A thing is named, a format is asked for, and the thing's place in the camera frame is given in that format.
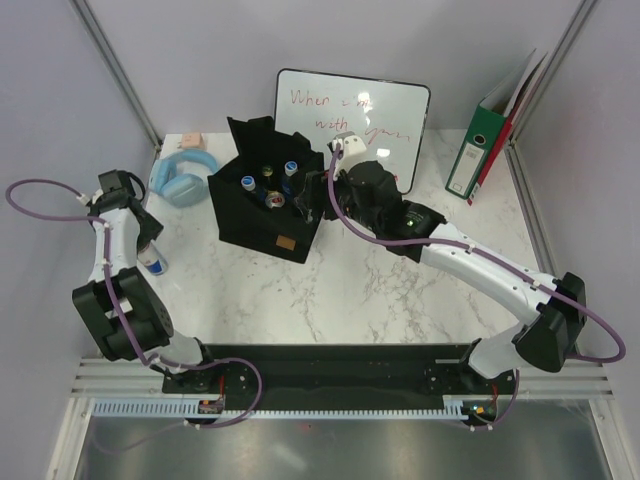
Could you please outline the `red silver beverage can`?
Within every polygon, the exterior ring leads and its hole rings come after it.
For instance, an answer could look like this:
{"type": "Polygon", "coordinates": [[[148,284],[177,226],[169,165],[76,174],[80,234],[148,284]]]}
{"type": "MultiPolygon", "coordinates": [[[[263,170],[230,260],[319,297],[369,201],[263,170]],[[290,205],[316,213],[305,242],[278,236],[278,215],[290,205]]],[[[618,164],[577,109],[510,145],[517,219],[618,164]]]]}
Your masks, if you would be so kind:
{"type": "Polygon", "coordinates": [[[265,204],[269,209],[281,208],[285,204],[285,197],[279,191],[269,191],[265,197],[265,204]]]}

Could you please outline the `black canvas bag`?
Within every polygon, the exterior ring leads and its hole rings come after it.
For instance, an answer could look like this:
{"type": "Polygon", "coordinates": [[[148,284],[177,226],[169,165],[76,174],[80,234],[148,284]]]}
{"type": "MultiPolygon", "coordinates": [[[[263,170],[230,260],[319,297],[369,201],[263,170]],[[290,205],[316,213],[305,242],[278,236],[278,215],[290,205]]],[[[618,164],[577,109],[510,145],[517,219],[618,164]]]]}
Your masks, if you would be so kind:
{"type": "Polygon", "coordinates": [[[241,186],[245,175],[254,177],[258,189],[282,191],[284,165],[298,164],[291,179],[296,195],[304,176],[324,170],[324,156],[312,150],[311,143],[296,132],[286,134],[275,129],[272,117],[247,121],[227,119],[237,155],[208,177],[210,197],[223,242],[303,264],[309,254],[319,222],[306,223],[290,198],[281,208],[269,209],[265,200],[241,186]],[[261,174],[264,165],[273,168],[275,185],[269,187],[261,174]]]}

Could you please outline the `blue label water bottle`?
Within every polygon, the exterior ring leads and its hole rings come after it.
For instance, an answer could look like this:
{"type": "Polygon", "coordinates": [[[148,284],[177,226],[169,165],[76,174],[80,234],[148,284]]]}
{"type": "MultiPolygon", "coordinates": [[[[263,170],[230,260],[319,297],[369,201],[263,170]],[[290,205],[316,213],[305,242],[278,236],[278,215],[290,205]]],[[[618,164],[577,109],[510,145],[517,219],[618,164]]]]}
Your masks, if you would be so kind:
{"type": "Polygon", "coordinates": [[[241,186],[248,193],[256,197],[259,196],[259,189],[253,176],[251,175],[243,176],[241,179],[241,186]]]}

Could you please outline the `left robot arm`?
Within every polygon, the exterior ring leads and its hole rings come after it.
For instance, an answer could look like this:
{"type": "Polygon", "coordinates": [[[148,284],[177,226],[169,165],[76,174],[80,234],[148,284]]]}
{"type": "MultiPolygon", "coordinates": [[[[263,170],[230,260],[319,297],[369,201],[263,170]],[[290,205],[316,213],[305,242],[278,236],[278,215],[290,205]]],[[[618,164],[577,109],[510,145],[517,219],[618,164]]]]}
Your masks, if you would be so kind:
{"type": "Polygon", "coordinates": [[[72,302],[109,361],[139,360],[208,393],[219,382],[202,342],[174,329],[164,303],[142,271],[163,225],[136,197],[132,176],[111,170],[99,176],[100,190],[89,201],[96,254],[88,283],[72,292],[72,302]]]}

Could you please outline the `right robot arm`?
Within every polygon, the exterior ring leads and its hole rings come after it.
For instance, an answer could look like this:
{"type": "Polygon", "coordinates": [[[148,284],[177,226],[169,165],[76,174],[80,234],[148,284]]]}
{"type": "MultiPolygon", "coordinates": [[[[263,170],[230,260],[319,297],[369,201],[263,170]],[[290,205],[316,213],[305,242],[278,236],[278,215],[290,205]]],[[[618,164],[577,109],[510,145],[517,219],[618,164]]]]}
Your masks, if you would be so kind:
{"type": "Polygon", "coordinates": [[[311,171],[294,183],[296,206],[307,219],[340,215],[367,229],[367,238],[388,251],[445,271],[506,308],[517,325],[474,341],[458,368],[458,381],[477,394],[502,373],[533,366],[557,373],[575,352],[586,316],[584,281],[527,268],[474,245],[437,211],[402,197],[394,176],[376,161],[365,161],[332,181],[311,171]]]}

